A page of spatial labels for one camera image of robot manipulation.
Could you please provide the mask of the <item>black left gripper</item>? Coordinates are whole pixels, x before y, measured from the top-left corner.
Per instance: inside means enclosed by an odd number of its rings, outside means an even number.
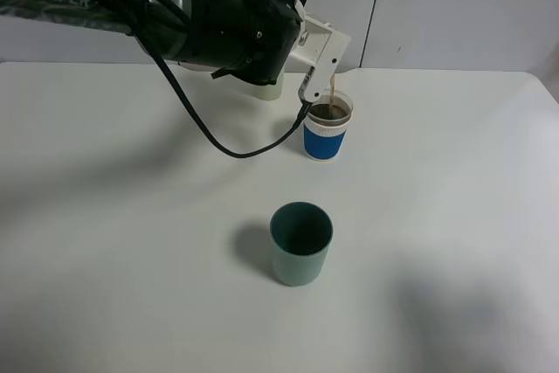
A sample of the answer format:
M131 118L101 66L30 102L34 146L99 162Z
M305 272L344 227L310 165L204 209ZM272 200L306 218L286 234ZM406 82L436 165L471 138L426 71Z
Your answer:
M243 0L248 7L248 24L242 27L241 42L246 49L245 63L236 68L221 68L213 79L231 75L253 85L274 85L296 44L302 18L295 9L307 0Z

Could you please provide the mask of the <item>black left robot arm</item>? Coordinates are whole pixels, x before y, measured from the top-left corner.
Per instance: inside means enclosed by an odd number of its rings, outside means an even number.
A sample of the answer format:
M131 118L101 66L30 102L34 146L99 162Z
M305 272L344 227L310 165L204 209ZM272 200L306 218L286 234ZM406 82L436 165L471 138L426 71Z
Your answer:
M256 86L280 75L307 0L1 0L5 16L146 36L165 60Z

